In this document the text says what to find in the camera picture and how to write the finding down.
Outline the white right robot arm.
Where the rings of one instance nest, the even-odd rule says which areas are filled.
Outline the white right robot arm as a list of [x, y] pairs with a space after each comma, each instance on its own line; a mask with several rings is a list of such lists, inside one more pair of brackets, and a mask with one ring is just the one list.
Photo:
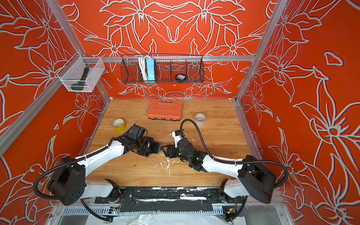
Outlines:
[[161, 150], [168, 158], [188, 162], [189, 167], [195, 171], [232, 177], [232, 180], [225, 180], [221, 185], [221, 191], [228, 197], [251, 196], [265, 204], [272, 201], [275, 174], [251, 155], [241, 160], [244, 164], [235, 160], [230, 160], [231, 164], [218, 162], [208, 153], [198, 151], [186, 138], [179, 140], [177, 144], [162, 146]]

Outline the green wired earphones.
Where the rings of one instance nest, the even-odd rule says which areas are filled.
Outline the green wired earphones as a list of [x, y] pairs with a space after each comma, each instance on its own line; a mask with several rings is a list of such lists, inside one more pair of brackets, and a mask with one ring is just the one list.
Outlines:
[[177, 168], [180, 166], [188, 166], [187, 161], [183, 161], [179, 158], [169, 158], [167, 153], [167, 145], [172, 145], [171, 143], [163, 143], [160, 145], [160, 162], [159, 162], [159, 168], [162, 170], [169, 171], [171, 168]]

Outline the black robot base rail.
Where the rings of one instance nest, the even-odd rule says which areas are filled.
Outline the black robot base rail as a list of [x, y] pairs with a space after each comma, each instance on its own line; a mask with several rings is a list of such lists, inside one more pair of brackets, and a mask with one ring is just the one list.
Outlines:
[[230, 198], [219, 187], [121, 187], [116, 202], [97, 197], [95, 205], [113, 206], [119, 213], [199, 213], [222, 215], [243, 203], [242, 197]]

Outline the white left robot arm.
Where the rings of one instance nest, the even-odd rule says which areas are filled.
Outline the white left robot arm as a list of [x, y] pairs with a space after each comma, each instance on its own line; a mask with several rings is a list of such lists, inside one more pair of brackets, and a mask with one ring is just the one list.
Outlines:
[[103, 148], [81, 157], [65, 157], [51, 176], [49, 192], [65, 206], [93, 197], [116, 203], [122, 199], [120, 187], [116, 182], [111, 179], [90, 181], [86, 178], [97, 168], [128, 152], [144, 157], [158, 154], [160, 144], [147, 134], [148, 131], [144, 127], [134, 124], [123, 135], [112, 137]]

